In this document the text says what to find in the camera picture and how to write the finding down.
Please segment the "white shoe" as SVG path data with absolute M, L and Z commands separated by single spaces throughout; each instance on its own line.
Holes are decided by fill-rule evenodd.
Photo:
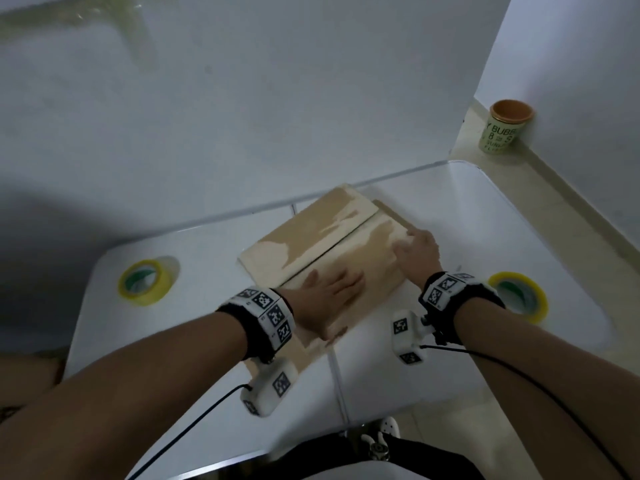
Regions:
M 377 421 L 369 433 L 361 434 L 360 439 L 365 444 L 367 459 L 389 461 L 390 448 L 387 436 L 401 438 L 398 423 L 393 417 L 385 417 Z

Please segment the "black right wristband with markers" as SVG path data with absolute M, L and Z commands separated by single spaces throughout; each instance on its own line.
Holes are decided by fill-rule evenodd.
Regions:
M 472 298 L 481 298 L 506 308 L 491 286 L 470 274 L 443 271 L 428 278 L 419 297 L 419 303 L 426 311 L 421 321 L 423 325 L 433 327 L 437 345 L 463 344 L 454 327 L 454 317 L 460 307 Z

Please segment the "black wristband with markers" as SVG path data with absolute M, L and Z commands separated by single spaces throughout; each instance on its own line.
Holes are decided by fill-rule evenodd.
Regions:
M 247 341 L 243 360 L 268 363 L 290 341 L 296 328 L 288 301 L 277 291 L 251 286 L 216 309 L 240 323 Z
M 472 298 L 481 298 L 506 308 L 491 286 L 470 274 L 443 271 L 428 278 L 419 297 L 419 303 L 426 311 L 421 321 L 423 325 L 433 327 L 437 345 L 463 344 L 454 327 L 454 317 L 460 307 Z

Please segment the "translucent yellow tape strip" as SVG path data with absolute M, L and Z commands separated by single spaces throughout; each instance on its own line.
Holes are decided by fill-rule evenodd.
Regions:
M 111 25 L 141 70 L 156 62 L 156 48 L 143 19 L 142 0 L 52 0 L 0 11 L 0 45 L 32 34 Z

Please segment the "green paper cup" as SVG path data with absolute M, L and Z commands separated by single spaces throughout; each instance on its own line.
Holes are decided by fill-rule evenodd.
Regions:
M 489 109 L 479 149 L 487 154 L 506 151 L 533 119 L 535 111 L 529 104 L 514 99 L 502 99 Z

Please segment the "yellow tape roll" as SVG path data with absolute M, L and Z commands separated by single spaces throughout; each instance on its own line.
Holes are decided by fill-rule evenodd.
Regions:
M 118 280 L 118 293 L 135 306 L 151 306 L 162 300 L 180 275 L 180 263 L 160 256 L 133 263 Z
M 487 282 L 507 309 L 527 322 L 538 325 L 548 315 L 547 296 L 530 277 L 522 273 L 501 271 L 491 275 Z

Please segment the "person's right forearm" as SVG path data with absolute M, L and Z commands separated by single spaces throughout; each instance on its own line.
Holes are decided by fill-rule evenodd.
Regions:
M 551 391 L 629 478 L 640 480 L 640 377 L 484 299 L 462 305 L 454 326 L 466 349 L 496 357 Z M 621 480 L 593 441 L 544 392 L 500 364 L 474 361 L 542 478 Z

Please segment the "person's right hand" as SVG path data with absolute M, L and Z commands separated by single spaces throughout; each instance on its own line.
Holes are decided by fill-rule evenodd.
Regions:
M 429 231 L 415 227 L 408 230 L 416 230 L 420 234 L 420 261 L 411 267 L 400 267 L 396 263 L 404 277 L 422 290 L 432 275 L 443 272 L 439 247 Z

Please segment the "black left wristband with markers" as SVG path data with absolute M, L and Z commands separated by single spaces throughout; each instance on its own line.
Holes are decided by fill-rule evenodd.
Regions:
M 247 341 L 243 360 L 268 363 L 290 341 L 296 328 L 288 301 L 277 291 L 251 286 L 216 309 L 240 323 Z

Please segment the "person's black shorts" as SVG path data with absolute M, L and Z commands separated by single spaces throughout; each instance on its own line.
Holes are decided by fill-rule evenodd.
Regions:
M 389 449 L 390 463 L 429 480 L 485 480 L 466 457 L 424 443 L 382 433 Z M 304 442 L 256 474 L 265 480 L 303 480 L 336 467 L 357 465 L 368 460 L 369 446 L 357 452 L 346 437 L 326 435 Z

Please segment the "person's left hand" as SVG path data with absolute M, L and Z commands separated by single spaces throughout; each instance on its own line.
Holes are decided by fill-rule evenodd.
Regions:
M 364 288 L 363 271 L 343 268 L 321 275 L 321 285 L 317 289 L 304 290 L 303 282 L 297 289 L 280 287 L 275 291 L 288 303 L 297 327 L 315 334 L 316 315 L 335 315 L 338 318 Z

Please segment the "person's left forearm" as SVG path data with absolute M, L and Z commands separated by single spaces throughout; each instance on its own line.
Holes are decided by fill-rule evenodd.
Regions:
M 0 425 L 0 480 L 124 480 L 246 351 L 213 313 L 102 357 Z

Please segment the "brown cardboard box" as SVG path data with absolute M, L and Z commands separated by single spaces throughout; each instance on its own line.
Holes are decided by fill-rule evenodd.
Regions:
M 297 328 L 276 357 L 302 373 L 386 301 L 405 282 L 392 245 L 410 240 L 409 226 L 381 200 L 344 184 L 243 250 L 239 263 L 263 288 L 299 289 L 313 271 L 321 278 L 345 268 L 364 274 L 365 289 L 330 326 L 331 341 Z

